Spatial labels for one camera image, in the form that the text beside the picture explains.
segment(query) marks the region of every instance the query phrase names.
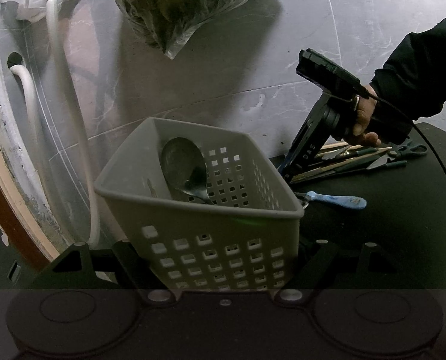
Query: blue handle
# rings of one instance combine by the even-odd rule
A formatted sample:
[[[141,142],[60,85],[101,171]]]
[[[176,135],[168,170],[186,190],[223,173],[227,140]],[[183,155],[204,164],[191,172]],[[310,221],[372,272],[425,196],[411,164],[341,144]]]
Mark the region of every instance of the blue handle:
[[[352,210],[363,210],[366,207],[366,200],[357,196],[320,195],[319,193],[310,191],[306,193],[306,199],[315,202],[336,204]]]

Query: metal screw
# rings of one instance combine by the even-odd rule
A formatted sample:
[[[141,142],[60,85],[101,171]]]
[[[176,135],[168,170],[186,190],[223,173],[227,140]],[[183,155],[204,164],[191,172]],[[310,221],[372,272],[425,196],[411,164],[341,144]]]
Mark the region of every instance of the metal screw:
[[[150,291],[147,296],[152,302],[166,302],[171,298],[171,292],[166,289],[155,289]]]
[[[297,289],[283,289],[280,291],[280,298],[287,302],[296,302],[303,297],[301,291]]]

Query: spoon handle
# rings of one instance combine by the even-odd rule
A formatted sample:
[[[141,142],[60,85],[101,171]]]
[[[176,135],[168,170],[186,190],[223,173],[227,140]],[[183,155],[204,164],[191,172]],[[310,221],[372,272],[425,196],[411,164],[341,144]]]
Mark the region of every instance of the spoon handle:
[[[357,196],[321,195],[319,193],[310,191],[306,193],[306,198],[308,200],[316,202],[326,202],[326,203],[336,204],[341,207],[346,207],[352,210],[362,210],[366,207],[366,200],[363,198],[359,198]]]
[[[204,191],[194,191],[193,196],[196,198],[203,200],[205,204],[213,205],[213,201],[208,196],[208,192],[206,190]]]

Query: black cable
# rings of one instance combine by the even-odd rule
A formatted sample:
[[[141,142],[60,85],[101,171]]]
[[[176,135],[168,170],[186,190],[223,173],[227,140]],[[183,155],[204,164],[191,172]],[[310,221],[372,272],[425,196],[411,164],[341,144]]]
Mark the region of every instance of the black cable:
[[[440,164],[441,168],[443,169],[443,172],[444,172],[444,174],[446,176],[446,167],[445,167],[443,161],[441,160],[441,158],[439,157],[438,153],[436,152],[436,149],[433,147],[433,145],[428,140],[428,138],[426,138],[425,135],[421,132],[421,130],[414,124],[413,120],[409,116],[406,116],[406,114],[402,110],[400,110],[399,108],[395,107],[394,105],[392,105],[390,102],[386,101],[385,99],[382,99],[381,97],[378,97],[378,96],[374,96],[371,93],[369,93],[369,95],[370,95],[370,97],[372,97],[376,101],[379,101],[381,103],[384,103],[384,104],[388,105],[389,107],[394,109],[396,112],[398,112],[407,121],[409,121],[411,123],[413,128],[418,132],[418,134],[421,136],[421,138],[423,138],[423,140],[426,142],[426,144],[429,146],[429,148],[431,149],[431,151],[435,155],[436,159],[438,160],[438,162],[439,162],[439,164]]]

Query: white hose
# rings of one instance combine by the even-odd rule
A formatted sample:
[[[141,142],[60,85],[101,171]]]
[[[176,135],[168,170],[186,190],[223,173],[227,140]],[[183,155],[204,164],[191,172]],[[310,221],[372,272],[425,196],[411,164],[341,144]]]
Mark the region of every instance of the white hose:
[[[50,163],[41,156],[44,136],[40,118],[38,117],[37,94],[35,93],[32,76],[28,69],[22,64],[13,65],[10,68],[10,71],[20,78],[23,86],[31,138],[30,144],[27,145],[27,150],[30,154],[32,163],[37,170],[50,210],[57,220],[64,237],[70,242],[73,238],[70,232],[70,221],[68,220],[65,211],[62,210],[63,203],[51,173]]]
[[[63,92],[65,100],[70,110],[73,128],[75,129],[78,147],[85,172],[86,185],[88,189],[88,198],[90,200],[90,237],[88,245],[94,248],[100,239],[100,217],[98,214],[97,195],[93,188],[93,174],[91,168],[90,149],[85,131],[82,111],[78,103],[75,86],[71,79],[70,68],[60,39],[58,31],[58,0],[47,0],[46,2],[46,26],[50,40],[50,47],[55,60],[59,89]]]

